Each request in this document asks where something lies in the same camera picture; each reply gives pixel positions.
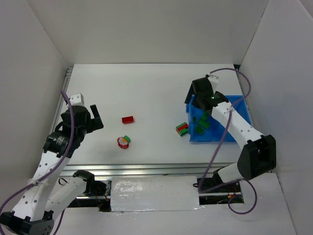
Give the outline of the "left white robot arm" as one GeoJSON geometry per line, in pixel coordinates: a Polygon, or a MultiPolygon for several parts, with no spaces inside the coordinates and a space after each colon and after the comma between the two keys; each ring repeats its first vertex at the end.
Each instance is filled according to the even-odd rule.
{"type": "Polygon", "coordinates": [[[52,190],[79,148],[86,134],[104,127],[96,105],[91,110],[70,106],[61,114],[62,121],[46,139],[39,166],[23,196],[11,211],[1,212],[0,226],[17,235],[49,235],[55,219],[79,195],[104,196],[106,184],[89,171],[78,170],[58,192],[52,190]]]}

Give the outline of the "green small lego brick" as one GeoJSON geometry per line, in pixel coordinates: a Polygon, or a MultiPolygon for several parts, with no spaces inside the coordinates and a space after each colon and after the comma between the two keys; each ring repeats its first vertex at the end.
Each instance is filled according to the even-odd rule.
{"type": "Polygon", "coordinates": [[[125,135],[123,138],[124,138],[127,142],[131,142],[131,139],[130,139],[127,135],[125,135]]]}

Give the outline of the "red flower lego piece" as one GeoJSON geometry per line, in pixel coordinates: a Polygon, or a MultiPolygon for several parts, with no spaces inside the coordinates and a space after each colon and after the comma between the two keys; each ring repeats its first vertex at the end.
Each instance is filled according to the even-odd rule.
{"type": "Polygon", "coordinates": [[[128,141],[125,138],[123,138],[123,137],[119,137],[117,139],[117,144],[122,149],[127,149],[129,147],[128,141]]]}

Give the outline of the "red rectangular lego brick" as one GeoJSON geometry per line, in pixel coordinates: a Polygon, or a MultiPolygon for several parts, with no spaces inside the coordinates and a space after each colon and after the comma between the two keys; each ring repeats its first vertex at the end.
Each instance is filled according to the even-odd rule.
{"type": "Polygon", "coordinates": [[[133,116],[123,117],[121,120],[122,120],[123,124],[134,123],[134,117],[133,116]]]}

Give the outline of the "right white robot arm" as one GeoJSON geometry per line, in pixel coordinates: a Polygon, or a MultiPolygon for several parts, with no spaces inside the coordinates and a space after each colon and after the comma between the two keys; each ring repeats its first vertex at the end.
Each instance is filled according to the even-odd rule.
{"type": "Polygon", "coordinates": [[[186,104],[191,103],[224,127],[238,144],[241,153],[237,162],[214,171],[213,186],[251,180],[276,168],[276,140],[251,126],[234,108],[235,104],[215,91],[208,77],[193,80],[186,104]]]}

